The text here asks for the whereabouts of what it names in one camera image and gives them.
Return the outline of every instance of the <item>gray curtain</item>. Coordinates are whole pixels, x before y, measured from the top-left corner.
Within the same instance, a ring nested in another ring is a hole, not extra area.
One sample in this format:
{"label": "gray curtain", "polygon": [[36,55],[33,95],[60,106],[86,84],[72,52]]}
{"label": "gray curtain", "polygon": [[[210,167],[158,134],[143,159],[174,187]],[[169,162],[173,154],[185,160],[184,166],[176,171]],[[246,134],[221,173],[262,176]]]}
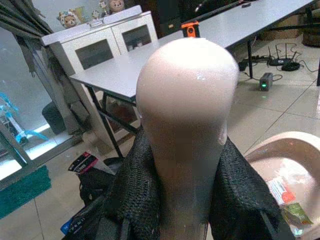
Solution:
{"label": "gray curtain", "polygon": [[32,0],[0,0],[0,27],[15,36],[29,71],[39,76],[73,134],[81,129],[79,123],[85,125],[89,113],[50,48],[41,44],[41,37],[53,31],[40,14]]}

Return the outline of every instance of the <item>black mesh fabric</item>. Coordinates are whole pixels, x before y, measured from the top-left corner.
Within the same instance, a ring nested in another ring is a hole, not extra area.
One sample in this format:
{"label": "black mesh fabric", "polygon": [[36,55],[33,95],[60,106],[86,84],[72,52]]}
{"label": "black mesh fabric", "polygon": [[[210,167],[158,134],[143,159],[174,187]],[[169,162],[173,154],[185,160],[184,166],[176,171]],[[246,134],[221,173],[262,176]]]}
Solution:
{"label": "black mesh fabric", "polygon": [[158,183],[151,147],[141,129],[116,173],[104,203],[104,213],[118,221],[128,219],[137,240],[159,239]]}
{"label": "black mesh fabric", "polygon": [[[103,209],[106,217],[120,222],[128,219],[136,240],[158,240],[159,180],[143,129],[137,134],[132,149],[109,189]],[[275,228],[282,219],[280,209],[264,180],[227,139],[213,188],[209,218],[213,238],[271,239],[259,211],[267,214]]]}
{"label": "black mesh fabric", "polygon": [[212,236],[215,240],[270,239],[260,211],[266,213],[274,229],[284,221],[265,181],[228,138],[213,185]]}

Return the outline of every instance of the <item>gray table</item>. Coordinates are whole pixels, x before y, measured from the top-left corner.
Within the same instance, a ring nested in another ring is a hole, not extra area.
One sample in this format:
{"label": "gray table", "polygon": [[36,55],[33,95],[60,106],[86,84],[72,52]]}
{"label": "gray table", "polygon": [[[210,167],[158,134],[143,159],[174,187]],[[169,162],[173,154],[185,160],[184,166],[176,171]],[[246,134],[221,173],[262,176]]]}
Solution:
{"label": "gray table", "polygon": [[[315,0],[258,0],[250,7],[237,6],[222,12],[199,24],[200,35],[224,48],[230,48],[240,42],[247,41],[257,33],[267,30],[285,17],[316,2]],[[139,73],[148,58],[161,46],[183,38],[182,31],[163,37],[116,58],[93,66],[71,78],[88,87],[90,95],[98,111],[105,117],[112,118],[128,131],[135,132],[129,124],[119,121],[101,108],[92,88],[104,91],[106,95],[135,106],[136,87]],[[114,139],[108,123],[104,124],[115,149],[121,156],[120,149]]]}

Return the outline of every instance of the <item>plush toy on cabinet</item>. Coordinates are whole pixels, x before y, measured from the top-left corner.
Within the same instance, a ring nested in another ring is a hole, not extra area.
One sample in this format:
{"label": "plush toy on cabinet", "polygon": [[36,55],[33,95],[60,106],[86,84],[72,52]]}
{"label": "plush toy on cabinet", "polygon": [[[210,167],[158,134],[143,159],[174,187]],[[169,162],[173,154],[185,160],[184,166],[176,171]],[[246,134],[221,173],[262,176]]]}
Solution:
{"label": "plush toy on cabinet", "polygon": [[109,8],[112,14],[121,12],[125,9],[124,0],[109,0]]}
{"label": "plush toy on cabinet", "polygon": [[100,18],[100,12],[98,12],[97,10],[94,10],[92,12],[92,19],[93,20],[98,20]]}
{"label": "plush toy on cabinet", "polygon": [[59,12],[57,19],[60,21],[61,25],[66,29],[72,28],[80,24],[80,20],[76,15],[76,11],[70,9],[69,11]]}

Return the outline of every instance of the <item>snack package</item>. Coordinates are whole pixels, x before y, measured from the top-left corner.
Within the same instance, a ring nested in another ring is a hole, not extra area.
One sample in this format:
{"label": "snack package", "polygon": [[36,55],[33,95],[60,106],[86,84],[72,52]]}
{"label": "snack package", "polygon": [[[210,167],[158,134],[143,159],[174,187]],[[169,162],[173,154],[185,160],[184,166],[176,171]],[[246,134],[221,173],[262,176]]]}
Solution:
{"label": "snack package", "polygon": [[115,175],[115,173],[105,163],[89,152],[84,152],[79,156],[68,168],[69,171],[75,172],[77,175],[81,175],[88,171],[90,168],[96,168],[107,174]]}
{"label": "snack package", "polygon": [[282,177],[276,177],[266,183],[269,190],[279,206],[291,203],[296,200],[293,192],[290,191],[288,185]]}

